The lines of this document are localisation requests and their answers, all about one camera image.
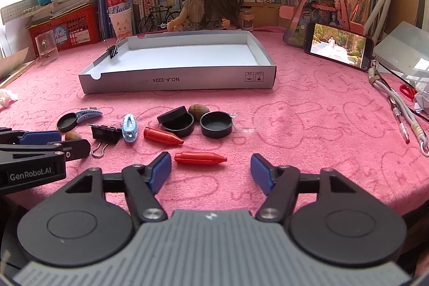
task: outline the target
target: budweiser can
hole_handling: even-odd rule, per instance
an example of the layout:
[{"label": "budweiser can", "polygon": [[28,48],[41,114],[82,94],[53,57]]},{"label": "budweiser can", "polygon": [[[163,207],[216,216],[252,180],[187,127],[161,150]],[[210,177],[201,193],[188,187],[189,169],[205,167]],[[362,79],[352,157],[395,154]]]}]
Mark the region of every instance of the budweiser can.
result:
[{"label": "budweiser can", "polygon": [[107,9],[109,14],[120,13],[127,10],[127,0],[106,0]]}]

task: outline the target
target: red plastic basket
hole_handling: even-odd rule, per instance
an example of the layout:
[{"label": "red plastic basket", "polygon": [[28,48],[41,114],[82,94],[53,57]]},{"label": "red plastic basket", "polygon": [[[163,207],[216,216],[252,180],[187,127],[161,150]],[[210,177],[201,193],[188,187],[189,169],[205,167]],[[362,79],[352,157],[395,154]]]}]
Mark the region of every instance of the red plastic basket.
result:
[{"label": "red plastic basket", "polygon": [[97,12],[97,4],[89,4],[71,13],[29,27],[35,53],[39,54],[36,37],[51,29],[54,31],[58,51],[98,43],[100,34]]}]

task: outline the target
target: red scissors handle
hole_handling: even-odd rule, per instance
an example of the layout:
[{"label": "red scissors handle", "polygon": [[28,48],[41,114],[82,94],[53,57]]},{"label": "red scissors handle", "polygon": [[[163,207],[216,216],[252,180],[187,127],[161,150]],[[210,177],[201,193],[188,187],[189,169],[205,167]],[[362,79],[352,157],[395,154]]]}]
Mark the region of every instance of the red scissors handle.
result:
[{"label": "red scissors handle", "polygon": [[400,92],[410,99],[411,101],[414,101],[414,96],[417,94],[417,90],[413,89],[412,87],[409,87],[408,85],[402,84],[400,86]]}]

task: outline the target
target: white cardboard box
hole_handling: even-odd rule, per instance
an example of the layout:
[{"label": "white cardboard box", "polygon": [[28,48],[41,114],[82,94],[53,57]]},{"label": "white cardboard box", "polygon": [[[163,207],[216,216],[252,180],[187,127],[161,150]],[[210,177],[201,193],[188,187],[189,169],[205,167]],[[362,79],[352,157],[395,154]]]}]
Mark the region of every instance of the white cardboard box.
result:
[{"label": "white cardboard box", "polygon": [[128,37],[80,74],[85,94],[271,89],[276,66],[248,31],[173,32]]}]

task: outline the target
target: clear plastic lid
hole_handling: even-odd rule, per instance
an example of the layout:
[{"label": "clear plastic lid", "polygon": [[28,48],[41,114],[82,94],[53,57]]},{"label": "clear plastic lid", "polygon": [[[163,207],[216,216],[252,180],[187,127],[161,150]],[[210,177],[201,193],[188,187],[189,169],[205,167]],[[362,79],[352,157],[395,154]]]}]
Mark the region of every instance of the clear plastic lid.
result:
[{"label": "clear plastic lid", "polygon": [[231,113],[232,126],[242,136],[256,134],[263,126],[263,121],[253,113]]}]

